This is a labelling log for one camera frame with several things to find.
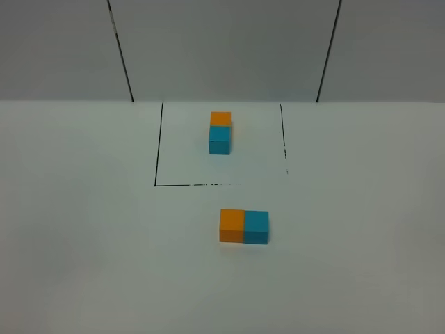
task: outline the gray wall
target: gray wall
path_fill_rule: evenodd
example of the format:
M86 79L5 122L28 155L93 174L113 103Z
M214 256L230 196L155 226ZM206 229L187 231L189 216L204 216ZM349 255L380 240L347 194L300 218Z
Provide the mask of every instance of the gray wall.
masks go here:
M337 0L112 0L135 100L315 101Z
M0 100L130 100L106 0L5 0Z
M445 101L445 1L343 0L321 101Z

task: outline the cyan cube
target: cyan cube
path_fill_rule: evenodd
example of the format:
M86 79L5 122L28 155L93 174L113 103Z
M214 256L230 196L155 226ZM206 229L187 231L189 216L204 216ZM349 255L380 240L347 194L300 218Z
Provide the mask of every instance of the cyan cube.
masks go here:
M267 244L269 240L269 212L245 211L244 244Z
M231 127L210 126L209 153L230 154Z

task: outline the wooden block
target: wooden block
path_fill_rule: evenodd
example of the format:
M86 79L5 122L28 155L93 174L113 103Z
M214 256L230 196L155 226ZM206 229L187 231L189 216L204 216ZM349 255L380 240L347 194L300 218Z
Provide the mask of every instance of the wooden block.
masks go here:
M244 210L221 209L220 242L244 242Z
M210 127L209 153L230 154L231 127Z
M269 212L246 211L244 213L244 243L267 244L269 241Z
M232 113L230 111L212 111L210 116L210 126L230 127L232 125Z

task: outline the pair of cubes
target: pair of cubes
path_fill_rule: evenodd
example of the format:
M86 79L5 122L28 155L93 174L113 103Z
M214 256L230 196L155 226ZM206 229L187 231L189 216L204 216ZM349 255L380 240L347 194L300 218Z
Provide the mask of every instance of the pair of cubes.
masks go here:
M209 153L230 154L232 113L213 111L210 117Z
M269 212L221 209L220 242L267 244Z

